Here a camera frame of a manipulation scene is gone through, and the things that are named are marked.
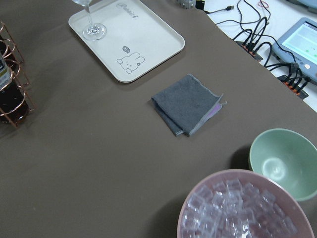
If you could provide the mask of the clear ice cubes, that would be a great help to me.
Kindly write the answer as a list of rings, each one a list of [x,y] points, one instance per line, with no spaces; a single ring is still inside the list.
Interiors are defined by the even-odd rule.
[[[185,203],[182,238],[293,238],[297,227],[268,190],[239,179],[202,185]]]

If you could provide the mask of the grey folded cloth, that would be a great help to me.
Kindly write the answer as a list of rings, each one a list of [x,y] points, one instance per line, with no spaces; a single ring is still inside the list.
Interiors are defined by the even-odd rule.
[[[175,136],[194,134],[217,114],[226,101],[214,94],[195,76],[187,74],[151,97],[157,113]]]

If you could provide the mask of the copper wire bottle basket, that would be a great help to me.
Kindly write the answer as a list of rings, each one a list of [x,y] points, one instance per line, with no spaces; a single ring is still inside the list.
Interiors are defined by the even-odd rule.
[[[5,23],[0,23],[0,121],[17,128],[35,109],[24,57]]]

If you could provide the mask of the black usb hub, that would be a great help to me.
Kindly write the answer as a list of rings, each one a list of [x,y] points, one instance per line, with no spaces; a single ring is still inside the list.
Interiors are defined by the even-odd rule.
[[[279,76],[277,79],[282,82],[287,88],[289,88],[294,94],[296,94],[300,99],[305,99],[309,95],[306,93],[303,89],[301,89],[301,86],[295,82],[293,79],[286,80],[287,76],[282,75]]]
[[[257,62],[261,62],[263,58],[258,53],[253,53],[252,51],[249,51],[245,45],[243,45],[242,41],[235,41],[236,44],[238,44],[240,47],[242,47],[253,59],[255,59]]]

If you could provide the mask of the pink bowl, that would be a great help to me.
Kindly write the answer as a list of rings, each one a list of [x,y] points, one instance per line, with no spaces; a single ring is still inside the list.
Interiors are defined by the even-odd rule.
[[[225,170],[199,182],[178,219],[179,238],[312,238],[299,204],[275,182],[248,170]]]

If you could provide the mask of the cream rabbit tray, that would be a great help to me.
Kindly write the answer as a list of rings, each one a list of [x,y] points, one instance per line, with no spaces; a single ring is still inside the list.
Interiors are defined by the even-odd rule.
[[[139,0],[102,0],[90,7],[106,36],[83,42],[120,82],[133,82],[183,50],[184,38]]]

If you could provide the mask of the green bowl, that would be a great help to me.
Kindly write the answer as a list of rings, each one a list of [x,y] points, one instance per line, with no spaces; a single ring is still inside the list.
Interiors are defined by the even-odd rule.
[[[274,128],[259,134],[251,144],[249,168],[297,201],[317,195],[317,147],[295,131]]]

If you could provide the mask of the clear wine glass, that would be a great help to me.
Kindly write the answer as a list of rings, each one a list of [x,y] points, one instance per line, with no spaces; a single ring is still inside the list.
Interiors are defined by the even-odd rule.
[[[106,27],[101,23],[95,23],[92,21],[91,13],[90,13],[90,3],[91,0],[72,0],[74,3],[80,5],[85,10],[89,25],[86,26],[83,30],[83,37],[89,41],[97,41],[101,40],[106,35]]]

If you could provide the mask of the teach pendant tablet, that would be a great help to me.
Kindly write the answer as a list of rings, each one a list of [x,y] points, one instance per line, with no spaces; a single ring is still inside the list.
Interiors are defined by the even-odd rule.
[[[317,83],[317,23],[303,17],[273,45],[283,62],[296,62],[313,84]]]

